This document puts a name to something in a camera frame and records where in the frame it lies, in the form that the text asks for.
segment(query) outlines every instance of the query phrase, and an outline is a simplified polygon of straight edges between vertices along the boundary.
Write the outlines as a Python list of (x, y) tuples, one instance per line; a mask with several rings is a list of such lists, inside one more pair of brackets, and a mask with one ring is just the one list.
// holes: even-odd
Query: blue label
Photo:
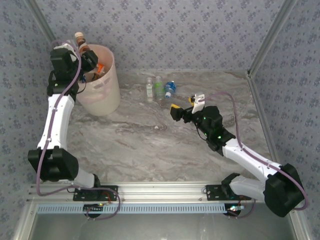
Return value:
[(166, 84), (165, 84), (165, 88), (166, 89), (172, 89), (174, 92), (176, 91), (176, 85), (173, 81), (168, 81)]

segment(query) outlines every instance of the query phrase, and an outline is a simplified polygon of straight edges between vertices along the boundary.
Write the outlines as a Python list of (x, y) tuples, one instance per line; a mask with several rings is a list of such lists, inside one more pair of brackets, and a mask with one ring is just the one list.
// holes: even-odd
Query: small plastic bottle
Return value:
[(160, 76), (155, 77), (154, 83), (154, 96), (156, 99), (161, 100), (164, 98), (164, 84), (162, 83), (162, 79)]
[[(82, 54), (83, 52), (90, 51), (90, 47), (88, 46), (86, 39), (84, 37), (84, 34), (82, 32), (76, 32), (74, 34), (75, 41), (78, 44), (79, 53)], [(91, 80), (88, 79), (88, 82), (93, 82), (99, 78), (101, 78), (105, 74), (105, 66), (101, 63), (98, 63), (96, 65), (96, 68), (90, 71), (90, 73), (93, 73), (93, 77)]]
[(84, 34), (82, 32), (80, 32), (80, 31), (76, 32), (74, 34), (74, 36), (75, 36), (75, 41), (78, 44), (79, 53), (83, 53), (83, 52), (90, 50), (90, 47), (86, 43), (86, 39), (85, 39)]
[(175, 82), (168, 81), (165, 84), (164, 91), (165, 91), (165, 98), (167, 98), (167, 99), (171, 98), (173, 96), (173, 94), (175, 94), (175, 92), (176, 92)]
[(152, 77), (146, 78), (146, 100), (148, 102), (152, 102), (154, 98), (154, 91), (153, 91), (153, 83), (152, 83)]

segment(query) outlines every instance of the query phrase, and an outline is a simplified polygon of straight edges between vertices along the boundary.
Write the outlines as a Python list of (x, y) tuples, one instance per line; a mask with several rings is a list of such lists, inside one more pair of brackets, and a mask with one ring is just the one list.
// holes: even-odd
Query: wall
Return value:
[(0, 239), (12, 237), (47, 116), (49, 45), (23, 0), (0, 1)]
[(280, 159), (296, 166), (320, 239), (320, 2), (300, 0), (254, 77)]
[(57, 38), (84, 32), (122, 70), (246, 70), (282, 2), (37, 0)]

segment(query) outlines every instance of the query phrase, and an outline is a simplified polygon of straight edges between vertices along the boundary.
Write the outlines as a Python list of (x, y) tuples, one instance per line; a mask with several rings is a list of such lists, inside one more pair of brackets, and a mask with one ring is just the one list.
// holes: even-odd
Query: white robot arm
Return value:
[(292, 165), (282, 166), (239, 142), (223, 127), (223, 118), (217, 106), (205, 107), (204, 94), (196, 94), (189, 101), (192, 107), (187, 109), (172, 104), (170, 110), (172, 118), (176, 121), (183, 119), (184, 123), (192, 122), (197, 131), (204, 133), (206, 139), (203, 140), (211, 150), (240, 164), (258, 179), (245, 178), (237, 173), (229, 175), (221, 183), (221, 189), (228, 199), (247, 196), (265, 202), (269, 209), (280, 217), (286, 216), (304, 199), (298, 187), (277, 171), (285, 172), (302, 186), (299, 175)]
[(74, 49), (69, 44), (63, 44), (51, 51), (50, 60), (54, 70), (50, 73), (47, 87), (49, 107), (46, 123), (37, 149), (28, 152), (28, 160), (37, 171), (42, 151), (45, 151), (40, 172), (42, 180), (69, 181), (72, 185), (84, 188), (98, 187), (100, 184), (98, 177), (81, 169), (78, 160), (67, 152), (67, 130), (79, 89), (78, 81), (73, 83), (55, 107), (61, 93), (72, 84), (79, 62), (81, 62), (81, 70), (78, 79), (81, 79), (84, 73), (96, 67), (98, 57), (93, 51), (87, 51), (81, 55), (81, 61), (79, 61)]

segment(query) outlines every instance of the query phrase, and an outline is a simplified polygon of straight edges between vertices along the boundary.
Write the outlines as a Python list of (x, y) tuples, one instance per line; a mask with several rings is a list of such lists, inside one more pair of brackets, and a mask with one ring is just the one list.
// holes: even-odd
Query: marble surface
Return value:
[[(147, 76), (174, 80), (176, 94), (163, 101), (146, 100)], [(102, 182), (221, 181), (230, 173), (252, 177), (239, 164), (220, 156), (201, 140), (191, 123), (175, 122), (170, 105), (190, 106), (188, 97), (227, 91), (236, 101), (241, 140), (270, 158), (258, 113), (243, 72), (118, 72), (121, 102), (108, 116), (87, 113), (76, 103), (67, 133), (68, 151), (80, 166)], [(206, 102), (217, 105), (223, 124), (235, 134), (232, 103), (226, 96)]]

